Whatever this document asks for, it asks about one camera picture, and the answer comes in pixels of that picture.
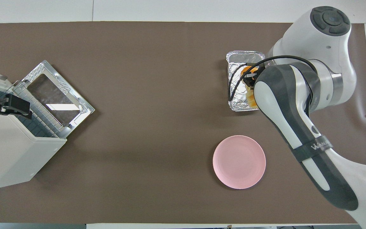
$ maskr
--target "orange object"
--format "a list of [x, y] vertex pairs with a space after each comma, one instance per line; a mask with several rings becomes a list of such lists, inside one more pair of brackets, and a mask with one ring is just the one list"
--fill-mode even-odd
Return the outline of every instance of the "orange object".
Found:
[[[247, 66], [245, 67], [242, 71], [241, 71], [241, 75], [244, 74], [248, 69], [250, 69], [251, 66]], [[257, 67], [254, 67], [251, 70], [251, 73], [254, 73], [256, 70], [258, 70]], [[254, 89], [251, 89], [250, 87], [248, 87], [247, 85], [245, 85], [245, 88], [247, 89], [247, 102], [249, 107], [254, 108], [254, 109], [258, 109], [258, 105], [255, 101], [255, 97], [254, 97]]]

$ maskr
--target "wire rack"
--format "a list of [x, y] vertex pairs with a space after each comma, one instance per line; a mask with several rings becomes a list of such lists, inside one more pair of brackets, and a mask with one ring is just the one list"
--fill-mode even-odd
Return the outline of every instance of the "wire rack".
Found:
[[26, 88], [24, 82], [15, 83], [12, 93], [30, 103], [32, 119], [18, 117], [18, 120], [36, 137], [55, 137], [64, 125], [60, 123]]

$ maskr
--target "brown table mat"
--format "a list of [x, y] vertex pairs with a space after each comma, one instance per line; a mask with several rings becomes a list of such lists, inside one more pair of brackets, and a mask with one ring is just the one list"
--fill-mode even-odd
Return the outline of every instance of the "brown table mat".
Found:
[[[0, 24], [0, 74], [21, 80], [46, 59], [96, 108], [29, 182], [0, 188], [0, 222], [354, 223], [304, 173], [262, 113], [231, 111], [234, 50], [267, 53], [285, 23]], [[366, 164], [366, 40], [354, 24], [354, 96], [311, 115], [345, 158]], [[266, 172], [224, 186], [212, 155], [231, 135], [255, 139]]]

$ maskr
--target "pink plate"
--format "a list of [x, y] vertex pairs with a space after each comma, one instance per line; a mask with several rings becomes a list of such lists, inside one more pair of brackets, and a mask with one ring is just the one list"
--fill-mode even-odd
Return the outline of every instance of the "pink plate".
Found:
[[249, 188], [263, 176], [266, 158], [254, 139], [234, 135], [219, 143], [214, 151], [213, 167], [218, 179], [235, 189]]

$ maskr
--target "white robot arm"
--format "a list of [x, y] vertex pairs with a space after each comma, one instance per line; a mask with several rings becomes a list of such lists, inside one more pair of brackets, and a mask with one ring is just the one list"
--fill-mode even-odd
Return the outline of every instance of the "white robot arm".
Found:
[[366, 228], [366, 165], [338, 155], [308, 116], [309, 111], [344, 103], [354, 92], [356, 75], [347, 50], [350, 30], [347, 16], [333, 7], [305, 13], [269, 55], [298, 56], [315, 69], [276, 59], [260, 72], [254, 96], [321, 194]]

